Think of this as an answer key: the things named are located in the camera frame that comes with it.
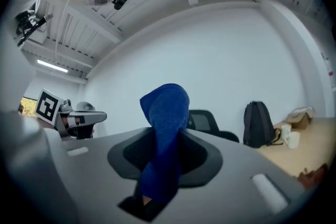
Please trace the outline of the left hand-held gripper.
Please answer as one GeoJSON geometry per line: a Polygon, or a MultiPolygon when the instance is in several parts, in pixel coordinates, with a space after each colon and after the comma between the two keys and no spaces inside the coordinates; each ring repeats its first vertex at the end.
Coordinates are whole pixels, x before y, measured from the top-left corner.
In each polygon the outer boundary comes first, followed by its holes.
{"type": "Polygon", "coordinates": [[[56,130],[66,140],[76,137],[69,126],[68,116],[71,125],[95,125],[107,119],[105,112],[74,111],[69,99],[59,98],[45,88],[39,94],[35,115],[43,126],[56,130]]]}

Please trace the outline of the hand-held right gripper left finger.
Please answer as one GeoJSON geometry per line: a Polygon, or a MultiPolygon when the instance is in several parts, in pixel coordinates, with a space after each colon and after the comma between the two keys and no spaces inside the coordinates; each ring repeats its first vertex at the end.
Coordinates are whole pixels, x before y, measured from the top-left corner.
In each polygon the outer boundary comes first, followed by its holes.
{"type": "Polygon", "coordinates": [[[153,137],[149,127],[86,140],[56,137],[56,169],[79,224],[148,224],[154,219],[139,183],[153,137]]]}

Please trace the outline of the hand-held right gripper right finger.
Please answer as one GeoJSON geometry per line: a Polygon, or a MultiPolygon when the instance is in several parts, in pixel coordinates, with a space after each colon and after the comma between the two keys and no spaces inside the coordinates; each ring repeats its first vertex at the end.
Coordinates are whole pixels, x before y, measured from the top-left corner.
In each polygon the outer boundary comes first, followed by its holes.
{"type": "Polygon", "coordinates": [[[205,186],[182,188],[152,224],[282,224],[312,196],[310,190],[255,149],[206,133],[190,134],[214,145],[223,157],[219,173],[205,186]],[[266,190],[252,177],[266,175],[288,206],[275,214],[266,190]]]}

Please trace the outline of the blue cloth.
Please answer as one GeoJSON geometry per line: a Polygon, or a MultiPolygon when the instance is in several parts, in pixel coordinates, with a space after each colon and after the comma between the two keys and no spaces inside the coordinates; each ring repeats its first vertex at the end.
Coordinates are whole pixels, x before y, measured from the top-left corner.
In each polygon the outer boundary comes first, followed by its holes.
{"type": "Polygon", "coordinates": [[[141,173],[142,195],[168,203],[175,196],[182,169],[178,138],[186,129],[190,100],[178,84],[164,84],[140,99],[140,106],[154,129],[154,153],[141,173]]]}

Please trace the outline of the brown object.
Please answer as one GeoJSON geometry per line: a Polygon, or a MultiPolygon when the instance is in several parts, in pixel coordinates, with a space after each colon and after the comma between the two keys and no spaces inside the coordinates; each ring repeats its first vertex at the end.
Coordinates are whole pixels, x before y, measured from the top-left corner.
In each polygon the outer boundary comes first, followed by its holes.
{"type": "Polygon", "coordinates": [[[317,170],[308,171],[307,168],[305,168],[303,172],[300,172],[297,180],[304,186],[305,189],[309,189],[320,184],[326,177],[327,172],[327,163],[322,164],[317,170]]]}

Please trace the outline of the long ceiling light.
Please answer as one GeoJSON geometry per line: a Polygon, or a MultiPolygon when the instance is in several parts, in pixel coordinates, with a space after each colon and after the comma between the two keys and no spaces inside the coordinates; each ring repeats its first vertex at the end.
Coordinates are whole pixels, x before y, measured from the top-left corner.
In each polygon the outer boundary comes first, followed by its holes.
{"type": "Polygon", "coordinates": [[[55,69],[55,70],[58,70],[58,71],[61,71],[61,72],[64,72],[64,73],[67,73],[68,70],[65,69],[65,68],[61,68],[59,66],[56,66],[56,65],[52,65],[50,63],[47,63],[47,62],[44,62],[44,61],[41,61],[41,60],[37,60],[37,63],[42,65],[42,66],[45,66],[45,67],[48,67],[48,68],[52,68],[52,69],[55,69]]]}

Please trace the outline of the black backpack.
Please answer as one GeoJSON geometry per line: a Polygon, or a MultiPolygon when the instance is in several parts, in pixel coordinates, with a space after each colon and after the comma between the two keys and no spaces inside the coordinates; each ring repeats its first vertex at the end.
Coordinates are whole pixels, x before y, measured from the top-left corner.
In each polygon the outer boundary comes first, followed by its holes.
{"type": "Polygon", "coordinates": [[[243,144],[252,148],[277,146],[281,129],[274,128],[269,111],[261,101],[251,101],[244,112],[243,144]]]}

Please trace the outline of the black office chair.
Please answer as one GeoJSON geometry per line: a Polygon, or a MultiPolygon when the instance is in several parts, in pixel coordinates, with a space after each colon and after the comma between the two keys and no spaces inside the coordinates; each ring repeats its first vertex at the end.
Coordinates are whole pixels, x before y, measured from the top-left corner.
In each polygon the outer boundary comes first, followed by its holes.
{"type": "Polygon", "coordinates": [[[213,114],[207,110],[189,110],[187,128],[239,143],[234,133],[219,130],[213,114]]]}

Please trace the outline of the white cup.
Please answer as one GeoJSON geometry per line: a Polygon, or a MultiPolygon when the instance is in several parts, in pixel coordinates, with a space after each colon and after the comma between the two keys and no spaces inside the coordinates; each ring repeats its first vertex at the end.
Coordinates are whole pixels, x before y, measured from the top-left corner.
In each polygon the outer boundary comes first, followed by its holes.
{"type": "Polygon", "coordinates": [[[289,137],[290,132],[291,132],[291,125],[290,124],[283,124],[281,126],[281,138],[283,140],[286,140],[289,137]]]}
{"type": "Polygon", "coordinates": [[[300,133],[297,131],[290,132],[285,141],[289,149],[293,150],[297,148],[300,141],[300,133]]]}

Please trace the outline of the light wooden desk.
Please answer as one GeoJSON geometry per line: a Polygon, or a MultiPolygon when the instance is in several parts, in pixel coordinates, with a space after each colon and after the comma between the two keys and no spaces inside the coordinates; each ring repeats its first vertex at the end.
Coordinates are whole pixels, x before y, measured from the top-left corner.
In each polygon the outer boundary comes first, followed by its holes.
{"type": "Polygon", "coordinates": [[[336,157],[336,118],[314,118],[305,130],[292,131],[300,133],[297,148],[291,150],[283,143],[262,146],[257,151],[295,180],[305,168],[317,170],[324,163],[331,167],[336,157]]]}

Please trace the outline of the black chest harness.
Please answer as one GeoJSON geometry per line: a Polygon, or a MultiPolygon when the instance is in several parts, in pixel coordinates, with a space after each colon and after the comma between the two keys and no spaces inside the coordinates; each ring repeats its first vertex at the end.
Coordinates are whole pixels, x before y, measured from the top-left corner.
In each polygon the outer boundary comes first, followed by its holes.
{"type": "Polygon", "coordinates": [[[53,18],[53,14],[44,16],[42,19],[35,21],[36,15],[34,10],[26,10],[18,14],[15,19],[18,22],[16,34],[20,39],[17,42],[17,47],[20,47],[39,27],[46,24],[53,18]]]}

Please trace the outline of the person's white shirt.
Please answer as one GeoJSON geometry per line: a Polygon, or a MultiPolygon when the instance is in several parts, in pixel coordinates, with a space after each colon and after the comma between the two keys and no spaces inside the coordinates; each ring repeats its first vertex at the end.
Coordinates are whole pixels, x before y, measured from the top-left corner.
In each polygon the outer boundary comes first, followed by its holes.
{"type": "Polygon", "coordinates": [[[36,11],[39,8],[40,0],[10,0],[5,8],[3,16],[4,28],[9,32],[12,38],[16,39],[16,29],[18,22],[15,17],[27,10],[36,11]]]}

